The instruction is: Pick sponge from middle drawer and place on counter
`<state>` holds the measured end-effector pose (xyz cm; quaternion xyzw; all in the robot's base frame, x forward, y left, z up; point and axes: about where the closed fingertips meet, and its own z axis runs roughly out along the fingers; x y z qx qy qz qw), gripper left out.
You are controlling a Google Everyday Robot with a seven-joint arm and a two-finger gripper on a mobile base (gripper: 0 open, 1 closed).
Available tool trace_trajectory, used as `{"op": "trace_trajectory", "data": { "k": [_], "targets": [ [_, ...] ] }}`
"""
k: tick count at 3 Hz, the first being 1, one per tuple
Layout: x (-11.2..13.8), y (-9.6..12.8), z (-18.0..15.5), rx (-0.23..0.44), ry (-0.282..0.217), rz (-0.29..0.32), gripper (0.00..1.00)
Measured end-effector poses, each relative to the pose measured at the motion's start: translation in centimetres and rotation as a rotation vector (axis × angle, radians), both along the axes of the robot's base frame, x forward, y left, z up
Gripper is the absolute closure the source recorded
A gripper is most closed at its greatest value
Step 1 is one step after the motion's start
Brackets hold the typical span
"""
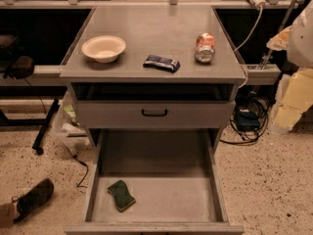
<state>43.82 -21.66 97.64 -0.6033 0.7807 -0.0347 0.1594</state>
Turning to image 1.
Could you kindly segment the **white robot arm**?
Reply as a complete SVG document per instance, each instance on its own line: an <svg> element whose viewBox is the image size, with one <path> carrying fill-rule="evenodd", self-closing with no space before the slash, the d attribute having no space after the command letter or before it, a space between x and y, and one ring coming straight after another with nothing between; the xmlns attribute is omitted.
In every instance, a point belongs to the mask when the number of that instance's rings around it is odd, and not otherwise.
<svg viewBox="0 0 313 235"><path fill-rule="evenodd" d="M276 103L271 131L285 134L313 106L313 1L266 46L275 51L286 50L288 61L298 66L289 80L283 80L278 87L282 98Z"/></svg>

